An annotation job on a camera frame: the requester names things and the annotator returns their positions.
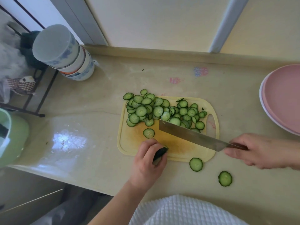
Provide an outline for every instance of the knife handle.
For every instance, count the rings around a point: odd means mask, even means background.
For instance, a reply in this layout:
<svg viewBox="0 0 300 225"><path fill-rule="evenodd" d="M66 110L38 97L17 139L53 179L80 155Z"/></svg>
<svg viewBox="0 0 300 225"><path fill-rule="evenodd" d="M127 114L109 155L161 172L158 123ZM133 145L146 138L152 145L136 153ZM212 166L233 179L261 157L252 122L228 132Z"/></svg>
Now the knife handle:
<svg viewBox="0 0 300 225"><path fill-rule="evenodd" d="M153 158L153 162L155 160L157 160L159 157L162 157L166 152L168 151L168 148L167 147L163 147L161 149L158 149L154 155L154 158Z"/></svg>
<svg viewBox="0 0 300 225"><path fill-rule="evenodd" d="M231 146L229 148L237 148L245 151L249 151L249 148L245 145L239 144L239 143L231 143Z"/></svg>

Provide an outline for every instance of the green container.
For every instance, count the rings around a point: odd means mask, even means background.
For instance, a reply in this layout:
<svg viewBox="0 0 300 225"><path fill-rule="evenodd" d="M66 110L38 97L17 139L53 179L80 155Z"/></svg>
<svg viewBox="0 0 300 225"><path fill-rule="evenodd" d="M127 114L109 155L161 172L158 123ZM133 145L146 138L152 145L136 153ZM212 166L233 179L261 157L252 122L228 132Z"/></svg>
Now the green container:
<svg viewBox="0 0 300 225"><path fill-rule="evenodd" d="M8 129L6 137L0 137L0 167L3 167L21 155L29 136L29 125L23 118L11 115L1 108L0 123Z"/></svg>

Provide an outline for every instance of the pink plate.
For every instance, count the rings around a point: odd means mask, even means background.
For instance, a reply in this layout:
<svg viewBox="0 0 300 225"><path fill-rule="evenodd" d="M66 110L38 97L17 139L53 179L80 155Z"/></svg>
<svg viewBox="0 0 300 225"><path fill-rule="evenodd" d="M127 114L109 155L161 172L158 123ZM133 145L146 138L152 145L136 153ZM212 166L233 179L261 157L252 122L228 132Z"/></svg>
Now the pink plate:
<svg viewBox="0 0 300 225"><path fill-rule="evenodd" d="M264 105L281 125L300 133L300 65L276 69L262 88Z"/></svg>

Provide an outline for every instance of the kitchen counter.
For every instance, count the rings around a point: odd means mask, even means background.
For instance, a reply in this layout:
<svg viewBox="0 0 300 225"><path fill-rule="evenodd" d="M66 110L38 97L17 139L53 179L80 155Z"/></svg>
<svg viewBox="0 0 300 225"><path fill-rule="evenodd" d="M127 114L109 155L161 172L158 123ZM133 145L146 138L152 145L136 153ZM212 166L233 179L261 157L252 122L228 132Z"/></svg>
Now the kitchen counter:
<svg viewBox="0 0 300 225"><path fill-rule="evenodd" d="M133 162L117 148L122 96L143 88L158 96L207 100L217 113L224 141L244 132L300 140L274 124L260 105L260 83L273 68L93 57L100 67L90 79L77 82L57 76L42 106L45 118L21 114L31 134L11 167L114 196ZM204 74L195 76L195 67ZM45 85L42 82L37 98ZM230 187L218 183L223 170L233 175ZM188 163L168 161L143 200L182 194L212 202L250 224L299 224L299 174L290 168L259 170L218 152L199 173Z"/></svg>

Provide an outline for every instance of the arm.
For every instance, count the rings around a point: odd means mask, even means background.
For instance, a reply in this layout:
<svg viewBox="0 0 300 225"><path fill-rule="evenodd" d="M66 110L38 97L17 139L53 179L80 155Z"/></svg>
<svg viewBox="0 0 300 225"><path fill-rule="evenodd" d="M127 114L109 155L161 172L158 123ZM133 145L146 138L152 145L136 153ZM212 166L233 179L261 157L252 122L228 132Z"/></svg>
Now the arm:
<svg viewBox="0 0 300 225"><path fill-rule="evenodd" d="M249 151L226 148L224 153L235 159L241 159L248 166L260 169L291 167L300 170L300 142L277 140L246 133L230 141L248 147Z"/></svg>
<svg viewBox="0 0 300 225"><path fill-rule="evenodd" d="M160 177L167 164L166 153L157 165L152 164L153 157L160 148L163 148L163 145L155 139L142 142L134 157L129 180L88 225L129 224L138 204Z"/></svg>

